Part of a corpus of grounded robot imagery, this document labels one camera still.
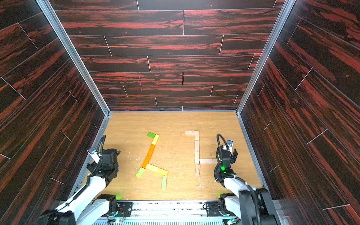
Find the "small yellow block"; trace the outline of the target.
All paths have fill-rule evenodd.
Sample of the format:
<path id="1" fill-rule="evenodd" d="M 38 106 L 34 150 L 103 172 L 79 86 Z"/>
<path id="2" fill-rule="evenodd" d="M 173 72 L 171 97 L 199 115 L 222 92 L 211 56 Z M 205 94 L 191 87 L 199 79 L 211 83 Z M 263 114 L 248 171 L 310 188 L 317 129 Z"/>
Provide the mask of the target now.
<path id="1" fill-rule="evenodd" d="M 164 170 L 164 169 L 161 169 L 161 168 L 158 170 L 158 173 L 161 174 L 161 175 L 163 175 L 163 176 L 167 176 L 167 175 L 168 175 L 168 171 L 167 171 L 167 170 Z"/>

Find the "long light green block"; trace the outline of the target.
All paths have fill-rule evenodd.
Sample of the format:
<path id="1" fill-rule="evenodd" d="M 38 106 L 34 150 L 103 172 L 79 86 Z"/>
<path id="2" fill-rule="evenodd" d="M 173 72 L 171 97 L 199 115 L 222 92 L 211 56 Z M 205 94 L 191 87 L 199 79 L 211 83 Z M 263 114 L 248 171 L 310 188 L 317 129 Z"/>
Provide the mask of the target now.
<path id="1" fill-rule="evenodd" d="M 163 176 L 163 177 L 162 177 L 162 185 L 161 185 L 161 188 L 162 188 L 163 190 L 166 190 L 166 188 L 167 188 L 167 176 Z"/>

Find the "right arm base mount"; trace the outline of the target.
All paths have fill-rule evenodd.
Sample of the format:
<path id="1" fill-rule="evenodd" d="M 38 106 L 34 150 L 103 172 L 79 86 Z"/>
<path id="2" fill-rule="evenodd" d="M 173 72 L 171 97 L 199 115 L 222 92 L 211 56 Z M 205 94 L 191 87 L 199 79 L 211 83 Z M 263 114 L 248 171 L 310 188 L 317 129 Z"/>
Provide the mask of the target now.
<path id="1" fill-rule="evenodd" d="M 225 198 L 236 197 L 235 194 L 221 194 L 217 201 L 207 201 L 203 205 L 208 217 L 235 217 L 236 215 L 226 208 Z"/>

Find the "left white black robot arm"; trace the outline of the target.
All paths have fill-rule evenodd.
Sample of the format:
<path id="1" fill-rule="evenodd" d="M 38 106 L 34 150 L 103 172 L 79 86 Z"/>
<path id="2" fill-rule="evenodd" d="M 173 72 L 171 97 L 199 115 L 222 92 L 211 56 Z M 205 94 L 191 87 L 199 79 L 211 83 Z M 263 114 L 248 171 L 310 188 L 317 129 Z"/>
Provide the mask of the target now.
<path id="1" fill-rule="evenodd" d="M 115 195 L 99 195 L 119 171 L 116 149 L 104 149 L 106 135 L 103 135 L 95 149 L 88 153 L 94 162 L 87 165 L 91 172 L 86 184 L 55 210 L 45 211 L 39 218 L 39 225 L 91 225 L 101 216 L 115 217 L 119 205 Z"/>

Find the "short green block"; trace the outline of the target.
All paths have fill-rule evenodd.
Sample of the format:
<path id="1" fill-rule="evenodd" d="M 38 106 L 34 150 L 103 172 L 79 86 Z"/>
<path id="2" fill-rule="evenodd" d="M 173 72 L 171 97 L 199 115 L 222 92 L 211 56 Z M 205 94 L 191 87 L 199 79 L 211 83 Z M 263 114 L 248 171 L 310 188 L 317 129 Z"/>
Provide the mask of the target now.
<path id="1" fill-rule="evenodd" d="M 149 133 L 147 134 L 147 136 L 148 136 L 148 137 L 151 137 L 151 138 L 154 138 L 156 135 L 155 135 L 154 133 L 149 132 Z"/>

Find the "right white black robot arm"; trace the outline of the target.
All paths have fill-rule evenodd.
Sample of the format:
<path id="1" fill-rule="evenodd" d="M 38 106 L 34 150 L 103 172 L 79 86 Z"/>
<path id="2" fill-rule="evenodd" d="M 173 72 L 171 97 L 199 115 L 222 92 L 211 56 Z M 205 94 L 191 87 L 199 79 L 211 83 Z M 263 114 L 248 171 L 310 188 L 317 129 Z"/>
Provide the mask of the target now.
<path id="1" fill-rule="evenodd" d="M 217 183 L 230 190 L 219 198 L 219 213 L 226 217 L 224 225 L 280 225 L 272 197 L 265 188 L 256 188 L 239 177 L 231 165 L 236 162 L 238 152 L 233 141 L 217 134 L 217 165 L 214 178 Z"/>

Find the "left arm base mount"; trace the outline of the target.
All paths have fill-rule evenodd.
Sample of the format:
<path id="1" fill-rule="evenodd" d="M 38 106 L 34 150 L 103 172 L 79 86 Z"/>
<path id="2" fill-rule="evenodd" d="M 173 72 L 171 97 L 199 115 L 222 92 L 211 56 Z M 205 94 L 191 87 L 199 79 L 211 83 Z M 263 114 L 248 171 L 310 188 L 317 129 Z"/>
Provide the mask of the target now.
<path id="1" fill-rule="evenodd" d="M 105 200 L 106 206 L 104 209 L 105 214 L 102 217 L 109 218 L 126 218 L 130 217 L 133 209 L 133 202 L 122 202 L 117 199 L 116 195 L 102 194 L 96 200 Z"/>

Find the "orange block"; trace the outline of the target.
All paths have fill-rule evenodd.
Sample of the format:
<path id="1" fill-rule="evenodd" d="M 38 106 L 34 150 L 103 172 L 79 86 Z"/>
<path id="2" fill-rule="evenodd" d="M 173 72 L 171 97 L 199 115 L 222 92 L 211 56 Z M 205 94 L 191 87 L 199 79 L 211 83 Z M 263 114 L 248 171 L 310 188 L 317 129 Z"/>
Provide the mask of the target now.
<path id="1" fill-rule="evenodd" d="M 156 147 L 156 145 L 153 145 L 153 144 L 150 146 L 149 151 L 148 151 L 148 156 L 151 157 L 153 155 L 155 147 Z"/>
<path id="2" fill-rule="evenodd" d="M 150 160 L 151 156 L 147 155 L 141 167 L 145 169 Z"/>

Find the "small light green block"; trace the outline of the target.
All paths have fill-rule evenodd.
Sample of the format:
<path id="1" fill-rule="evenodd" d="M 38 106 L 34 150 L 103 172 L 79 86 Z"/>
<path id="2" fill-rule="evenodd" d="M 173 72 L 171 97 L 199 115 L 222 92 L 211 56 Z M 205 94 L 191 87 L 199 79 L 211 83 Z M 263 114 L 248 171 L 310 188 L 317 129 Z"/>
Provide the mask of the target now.
<path id="1" fill-rule="evenodd" d="M 139 171 L 137 172 L 136 177 L 137 177 L 137 178 L 141 178 L 142 175 L 144 174 L 144 172 L 145 172 L 145 168 L 141 167 L 141 168 L 139 169 Z"/>

